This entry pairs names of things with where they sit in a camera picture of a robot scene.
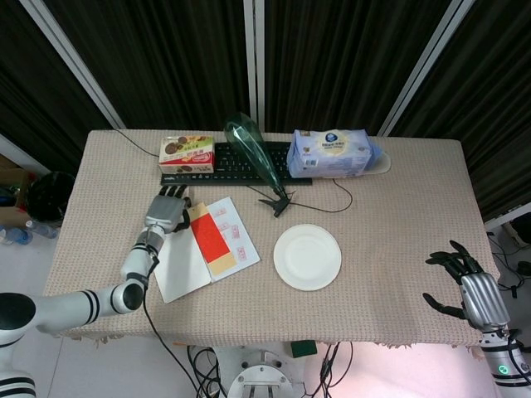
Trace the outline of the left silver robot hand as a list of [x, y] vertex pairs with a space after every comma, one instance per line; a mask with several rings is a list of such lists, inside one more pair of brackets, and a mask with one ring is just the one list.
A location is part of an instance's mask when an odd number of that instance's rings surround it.
[[187, 185], [161, 186], [148, 208], [144, 224], [147, 227], [159, 226], [165, 234], [188, 229], [191, 223], [188, 210], [192, 202], [185, 195], [187, 188]]

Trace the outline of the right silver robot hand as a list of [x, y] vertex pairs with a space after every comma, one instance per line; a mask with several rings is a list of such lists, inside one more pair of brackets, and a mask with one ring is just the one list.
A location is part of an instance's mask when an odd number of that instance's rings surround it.
[[496, 332], [509, 325], [509, 313], [494, 277], [486, 273], [469, 251], [454, 240], [449, 241], [454, 252], [437, 251], [425, 260], [428, 265], [442, 266], [457, 283], [461, 295], [461, 307], [439, 303], [430, 294], [422, 297], [437, 312], [466, 320], [480, 332]]

